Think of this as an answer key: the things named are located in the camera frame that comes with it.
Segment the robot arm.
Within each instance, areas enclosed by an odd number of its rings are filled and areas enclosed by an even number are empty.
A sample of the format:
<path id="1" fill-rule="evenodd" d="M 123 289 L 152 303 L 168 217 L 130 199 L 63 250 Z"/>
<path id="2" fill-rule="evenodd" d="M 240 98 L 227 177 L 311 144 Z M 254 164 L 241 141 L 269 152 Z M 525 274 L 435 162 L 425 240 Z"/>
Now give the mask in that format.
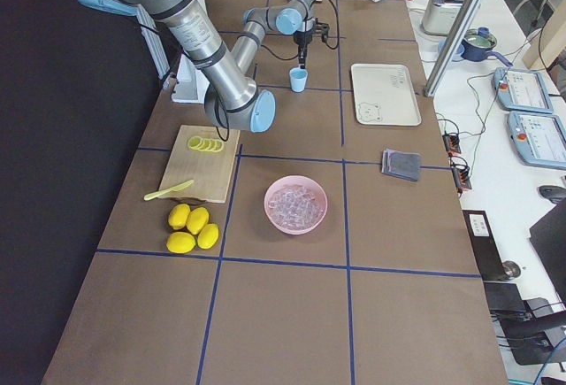
<path id="1" fill-rule="evenodd" d="M 291 35 L 297 45 L 298 66 L 306 68 L 308 45 L 316 33 L 315 0 L 287 0 L 286 4 L 252 8 L 243 15 L 244 28 L 231 51 L 237 66 L 248 71 L 268 32 Z"/>
<path id="2" fill-rule="evenodd" d="M 142 6 L 153 20 L 165 24 L 196 69 L 207 78 L 204 108 L 217 127 L 266 131 L 276 102 L 272 92 L 258 89 L 246 75 L 265 36 L 262 22 L 250 21 L 229 50 L 198 0 L 79 0 L 93 9 L 130 15 Z"/>

